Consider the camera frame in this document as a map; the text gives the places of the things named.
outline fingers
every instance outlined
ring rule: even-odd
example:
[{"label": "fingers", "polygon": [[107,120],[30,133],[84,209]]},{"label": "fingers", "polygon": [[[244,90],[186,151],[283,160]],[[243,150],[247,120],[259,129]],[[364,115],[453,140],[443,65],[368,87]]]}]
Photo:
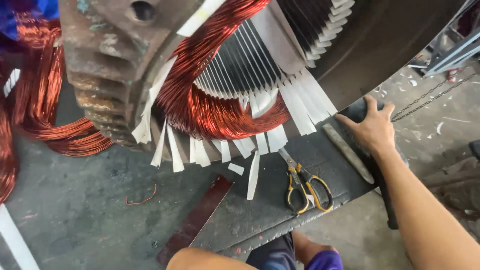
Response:
[{"label": "fingers", "polygon": [[367,103],[367,115],[378,112],[377,100],[374,97],[372,97],[371,95],[366,95],[363,97],[363,99]]},{"label": "fingers", "polygon": [[345,115],[337,114],[335,116],[335,119],[337,119],[338,121],[340,121],[341,123],[343,123],[345,126],[347,126],[352,130],[355,129],[355,127],[358,125],[357,123],[353,122],[352,120],[350,120],[350,118],[348,118]]},{"label": "fingers", "polygon": [[382,110],[382,114],[385,114],[390,119],[394,110],[395,105],[393,105],[393,103],[387,102],[385,103],[385,107]]}]

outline hand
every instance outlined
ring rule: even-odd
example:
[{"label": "hand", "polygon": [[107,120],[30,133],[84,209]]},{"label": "hand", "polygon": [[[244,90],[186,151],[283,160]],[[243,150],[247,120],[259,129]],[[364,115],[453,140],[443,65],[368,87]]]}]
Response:
[{"label": "hand", "polygon": [[385,103],[384,109],[378,111],[376,99],[371,95],[366,95],[364,99],[368,111],[363,122],[357,124],[341,114],[337,114],[335,118],[352,130],[358,142],[373,155],[395,149],[395,129],[390,121],[395,105]]}]

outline bolt hole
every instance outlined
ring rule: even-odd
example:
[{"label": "bolt hole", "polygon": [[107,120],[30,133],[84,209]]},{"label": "bolt hole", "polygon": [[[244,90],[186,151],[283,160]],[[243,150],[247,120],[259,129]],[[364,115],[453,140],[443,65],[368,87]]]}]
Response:
[{"label": "bolt hole", "polygon": [[133,14],[135,14],[135,18],[139,21],[147,22],[155,17],[155,8],[148,2],[135,1],[130,7],[133,10]]}]

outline yellow scissor handle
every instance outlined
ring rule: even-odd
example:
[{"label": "yellow scissor handle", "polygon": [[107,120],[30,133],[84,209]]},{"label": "yellow scissor handle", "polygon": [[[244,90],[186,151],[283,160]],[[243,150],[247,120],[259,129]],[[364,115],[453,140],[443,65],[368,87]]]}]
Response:
[{"label": "yellow scissor handle", "polygon": [[[308,206],[309,206],[307,192],[305,191],[305,188],[303,188],[303,185],[295,169],[289,167],[288,172],[289,172],[288,175],[290,178],[290,185],[288,186],[288,191],[287,191],[287,205],[297,215],[300,215],[305,213],[305,211],[308,209]],[[297,190],[298,192],[300,192],[300,195],[302,196],[303,205],[300,208],[295,207],[291,201],[291,196],[294,190]]]},{"label": "yellow scissor handle", "polygon": [[[302,165],[300,164],[297,164],[297,169],[296,169],[297,173],[300,174],[301,177],[303,177],[303,179],[305,180],[305,183],[307,184],[307,187],[308,189],[310,190],[310,193],[312,194],[313,196],[313,199],[315,201],[315,206],[320,210],[320,211],[323,211],[323,212],[330,212],[332,209],[333,209],[333,196],[332,196],[332,192],[330,191],[330,188],[328,188],[327,184],[325,183],[325,181],[323,181],[320,177],[316,176],[316,175],[312,175],[311,173],[309,173],[306,169],[304,169],[302,167]],[[312,181],[318,181],[320,183],[320,185],[322,186],[322,188],[325,190],[325,192],[327,193],[327,197],[328,197],[328,203],[327,203],[327,206],[324,208],[322,206],[322,204],[320,203],[320,194],[317,192],[317,190],[312,186]]]}]

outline scissors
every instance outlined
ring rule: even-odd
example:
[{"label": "scissors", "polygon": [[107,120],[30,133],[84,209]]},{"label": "scissors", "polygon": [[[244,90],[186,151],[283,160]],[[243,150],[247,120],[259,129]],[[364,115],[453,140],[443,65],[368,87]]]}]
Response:
[{"label": "scissors", "polygon": [[[313,200],[315,201],[315,206],[323,212],[330,212],[333,208],[333,196],[327,184],[320,177],[309,173],[304,167],[302,167],[301,164],[295,162],[284,148],[281,148],[278,152],[280,153],[280,156],[282,156],[283,159],[287,162],[287,165],[288,165],[288,175],[290,178],[290,185],[288,186],[288,191],[287,191],[288,207],[290,207],[290,209],[292,209],[297,215],[303,214],[305,211],[307,211],[307,208],[309,206],[309,199],[307,197],[305,188],[303,188],[303,184],[300,180],[300,177],[301,177],[305,181],[310,191],[310,194],[313,196]],[[320,203],[320,194],[313,187],[312,185],[313,181],[317,181],[318,183],[320,183],[322,188],[327,193],[328,203],[326,207],[323,207],[322,204]],[[299,191],[302,196],[303,205],[300,208],[295,207],[291,202],[291,196],[294,190]]]}]

